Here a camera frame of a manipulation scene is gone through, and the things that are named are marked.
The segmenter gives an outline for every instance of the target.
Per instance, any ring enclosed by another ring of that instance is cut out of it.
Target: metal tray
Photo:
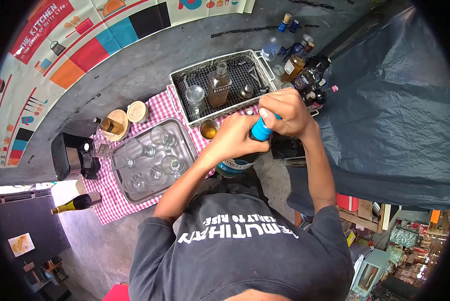
[[[232,88],[228,93],[226,104],[213,108],[208,101],[208,73],[214,71],[220,61],[227,63],[232,79]],[[275,77],[270,67],[264,65],[263,62],[264,60],[258,57],[255,51],[245,50],[217,56],[172,72],[169,75],[169,80],[178,94],[180,102],[178,111],[184,112],[186,122],[192,127],[205,119],[215,119],[256,104],[260,96],[276,90],[272,84],[272,80]],[[238,96],[238,90],[245,84],[253,86],[253,98],[246,101]],[[191,85],[199,85],[205,90],[204,108],[199,117],[192,114],[188,107],[188,101],[185,98],[185,91]]]
[[[163,184],[157,186],[148,185],[146,191],[136,193],[128,193],[123,189],[123,178],[130,176],[132,173],[139,172],[149,165],[159,165],[163,157],[168,154],[183,158],[186,165],[185,170],[187,170],[198,158],[197,149],[192,142],[192,138],[190,137],[190,134],[187,132],[184,126],[180,123],[180,121],[175,118],[168,118],[157,125],[164,126],[167,130],[176,135],[176,144],[172,148],[171,153],[166,153],[163,146],[154,145],[154,147],[156,148],[156,153],[152,158],[140,159],[139,162],[136,163],[135,167],[131,169],[123,168],[117,171],[113,171],[114,178],[116,179],[116,183],[118,184],[121,193],[123,194],[123,196],[125,196],[126,201],[133,205],[141,204],[151,198],[162,195],[168,189],[168,187],[170,187],[175,182],[175,178],[173,176],[163,175],[165,177],[165,181]],[[150,132],[152,129],[153,128],[147,129],[134,136],[133,138],[137,138],[138,140],[144,142],[146,145],[153,145],[150,140]],[[125,141],[115,147],[112,152],[114,154],[124,156],[124,146]]]

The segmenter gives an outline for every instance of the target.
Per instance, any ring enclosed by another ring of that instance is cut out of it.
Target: bottle label
[[[295,67],[294,67],[293,64],[290,62],[290,60],[288,60],[288,61],[285,63],[285,66],[284,66],[285,72],[286,72],[288,75],[290,75],[290,74],[292,74],[292,72],[294,71],[294,69],[295,69]]]
[[[88,192],[87,194],[91,198],[91,202],[93,205],[101,202],[101,195],[99,192],[92,191],[92,192]]]
[[[240,159],[227,159],[222,163],[218,164],[218,167],[229,173],[240,173],[250,168],[255,164],[255,162],[248,163],[245,160]]]
[[[300,72],[300,74],[294,80],[295,86],[297,86],[298,90],[301,91],[308,85],[310,85],[309,79],[306,77],[304,72]]]
[[[102,143],[102,144],[100,144],[100,147],[98,148],[98,151],[96,152],[96,155],[104,156],[107,153],[109,153],[109,149],[110,149],[109,145]]]
[[[278,26],[278,31],[285,32],[285,29],[287,28],[287,23],[281,22]]]
[[[288,50],[290,49],[290,47],[285,48],[285,47],[280,47],[280,50],[277,53],[277,57],[284,57],[287,55]]]
[[[230,83],[230,84],[228,84],[228,85],[226,85],[226,86],[223,86],[223,87],[219,87],[219,88],[213,88],[213,93],[218,93],[218,92],[222,92],[222,91],[226,91],[226,90],[229,90],[229,89],[231,89],[232,88],[232,84]]]

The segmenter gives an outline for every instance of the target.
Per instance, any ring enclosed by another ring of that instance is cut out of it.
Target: kitchen poster
[[[42,0],[0,70],[0,167],[18,165],[47,112],[106,58],[168,27],[208,16],[251,12],[254,2]]]

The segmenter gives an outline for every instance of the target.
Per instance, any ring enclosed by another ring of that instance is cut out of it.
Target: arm
[[[259,113],[269,129],[302,141],[307,162],[309,192],[315,213],[321,208],[335,205],[334,179],[320,130],[298,91],[287,88],[264,95],[260,98],[260,107]],[[277,119],[271,112],[282,117],[282,120]]]
[[[267,141],[254,141],[248,136],[258,118],[238,113],[227,117],[195,163],[161,197],[153,216],[173,223],[183,213],[212,168],[225,159],[268,151],[270,145]]]
[[[336,204],[334,178],[330,171],[329,160],[325,154],[317,122],[308,134],[301,137],[305,149],[305,161],[309,178],[309,192],[313,201],[313,210],[317,212],[327,206]]]
[[[205,176],[216,165],[207,162],[203,156],[198,157],[195,163],[161,197],[156,205],[153,216],[170,223],[177,220],[203,182]]]

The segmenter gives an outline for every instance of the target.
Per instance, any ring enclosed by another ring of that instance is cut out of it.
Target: drinking glass
[[[131,176],[123,179],[123,189],[126,192],[142,192],[145,190],[145,187],[143,175],[140,173],[133,173]]]
[[[171,148],[176,143],[176,137],[164,126],[158,125],[151,130],[151,141],[158,146],[164,146],[165,152],[171,153]]]
[[[200,118],[200,113],[203,109],[204,97],[205,90],[198,85],[192,85],[186,89],[185,98],[188,101],[188,107],[197,119]]]
[[[126,141],[125,155],[130,159],[138,159],[139,157],[151,158],[155,155],[155,148],[151,145],[144,145],[136,138]]]
[[[161,170],[168,176],[180,177],[180,172],[185,169],[185,161],[174,155],[166,155],[161,160]]]
[[[105,164],[104,168],[109,172],[116,171],[124,167],[133,168],[135,166],[135,160],[128,159],[117,154],[109,153],[106,155],[106,159],[110,161],[110,164]]]
[[[163,182],[163,179],[164,177],[161,171],[161,167],[156,164],[150,165],[149,167],[145,168],[143,172],[143,180],[148,185],[155,186],[161,184]]]

